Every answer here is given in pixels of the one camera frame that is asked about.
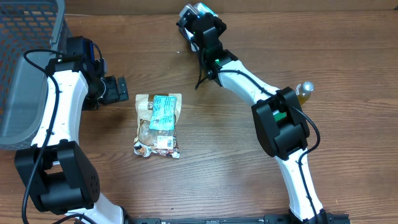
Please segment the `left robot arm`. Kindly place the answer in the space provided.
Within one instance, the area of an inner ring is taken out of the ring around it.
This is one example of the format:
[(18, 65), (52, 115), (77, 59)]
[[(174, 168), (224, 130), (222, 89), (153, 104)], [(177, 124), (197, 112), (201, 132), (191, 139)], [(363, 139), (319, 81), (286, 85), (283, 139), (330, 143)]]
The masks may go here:
[(129, 99), (126, 81), (106, 75), (100, 48), (90, 39), (70, 37), (67, 51), (54, 51), (45, 67), (23, 57), (47, 78), (43, 118), (27, 149), (18, 150), (15, 167), (25, 185), (21, 217), (27, 219), (27, 202), (40, 212), (71, 218), (76, 223), (131, 223), (125, 209), (110, 202), (100, 190), (98, 173), (79, 145), (81, 113)]

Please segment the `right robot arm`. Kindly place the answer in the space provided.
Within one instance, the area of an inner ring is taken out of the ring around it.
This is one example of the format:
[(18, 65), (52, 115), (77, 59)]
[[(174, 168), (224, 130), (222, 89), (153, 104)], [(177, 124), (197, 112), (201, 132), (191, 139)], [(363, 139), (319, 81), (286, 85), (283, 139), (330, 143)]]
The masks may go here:
[(302, 111), (295, 90), (270, 86), (248, 71), (229, 50), (220, 35), (226, 24), (210, 12), (186, 7), (177, 22), (182, 35), (198, 54), (198, 83), (213, 80), (244, 100), (252, 111), (257, 139), (263, 150), (276, 159), (290, 200), (293, 223), (326, 223), (308, 165), (307, 139), (314, 122)]

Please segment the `green lid white jar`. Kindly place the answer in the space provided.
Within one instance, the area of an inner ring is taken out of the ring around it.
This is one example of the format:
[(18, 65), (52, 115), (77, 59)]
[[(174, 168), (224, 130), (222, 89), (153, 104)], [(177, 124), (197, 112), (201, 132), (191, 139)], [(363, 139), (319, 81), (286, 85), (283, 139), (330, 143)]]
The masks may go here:
[(276, 121), (280, 121), (280, 120), (284, 119), (287, 116), (287, 113), (286, 112), (282, 113), (282, 112), (277, 110), (277, 111), (273, 112), (273, 116), (274, 116), (274, 119)]

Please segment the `colourful snack packet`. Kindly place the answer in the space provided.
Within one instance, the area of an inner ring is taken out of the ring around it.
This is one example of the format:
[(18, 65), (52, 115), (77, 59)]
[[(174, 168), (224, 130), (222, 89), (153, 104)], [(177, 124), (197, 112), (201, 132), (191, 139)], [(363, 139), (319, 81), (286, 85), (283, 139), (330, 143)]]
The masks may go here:
[(180, 153), (176, 149), (157, 149), (152, 146), (146, 146), (140, 144), (135, 145), (133, 149), (135, 154), (142, 157), (150, 157), (153, 154), (157, 154), (160, 156), (166, 156), (174, 159), (180, 158)]

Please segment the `yellow Vim dish soap bottle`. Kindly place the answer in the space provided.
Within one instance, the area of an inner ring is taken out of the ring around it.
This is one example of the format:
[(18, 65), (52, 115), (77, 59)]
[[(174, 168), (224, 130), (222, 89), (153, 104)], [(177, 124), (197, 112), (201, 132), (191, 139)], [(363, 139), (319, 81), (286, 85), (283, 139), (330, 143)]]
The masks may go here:
[(310, 81), (299, 83), (296, 87), (296, 95), (300, 105), (303, 105), (311, 97), (314, 91), (314, 84)]

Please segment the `green wet wipes pack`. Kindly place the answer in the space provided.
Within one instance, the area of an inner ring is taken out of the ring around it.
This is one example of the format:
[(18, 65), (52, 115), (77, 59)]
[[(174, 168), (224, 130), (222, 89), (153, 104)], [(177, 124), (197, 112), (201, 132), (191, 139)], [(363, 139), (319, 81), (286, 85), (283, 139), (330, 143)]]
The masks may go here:
[(175, 96), (155, 95), (149, 128), (158, 131), (174, 130), (176, 102)]

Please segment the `brown Pantree bag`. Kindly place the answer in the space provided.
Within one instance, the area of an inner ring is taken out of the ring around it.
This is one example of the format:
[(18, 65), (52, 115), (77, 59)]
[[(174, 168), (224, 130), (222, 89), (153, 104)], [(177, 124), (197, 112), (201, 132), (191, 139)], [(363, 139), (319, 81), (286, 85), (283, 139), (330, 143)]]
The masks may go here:
[(176, 149), (178, 151), (178, 142), (176, 130), (158, 131), (150, 129), (150, 119), (153, 112), (153, 100), (155, 95), (175, 96), (177, 98), (174, 113), (175, 126), (180, 117), (182, 108), (182, 95), (180, 93), (162, 93), (162, 94), (138, 94), (136, 95), (136, 113), (137, 113), (137, 137), (134, 139), (135, 145), (152, 146), (157, 149)]

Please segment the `green Kleenex tissue pack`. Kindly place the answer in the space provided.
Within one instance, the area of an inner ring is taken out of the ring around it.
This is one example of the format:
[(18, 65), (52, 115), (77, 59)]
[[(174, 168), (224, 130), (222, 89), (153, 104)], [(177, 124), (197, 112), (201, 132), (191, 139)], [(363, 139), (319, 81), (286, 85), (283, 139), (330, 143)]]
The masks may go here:
[(210, 13), (214, 17), (218, 17), (218, 15), (212, 11), (207, 5), (203, 4), (202, 2), (199, 2), (194, 5), (194, 8), (198, 11), (199, 15), (205, 15), (206, 13)]

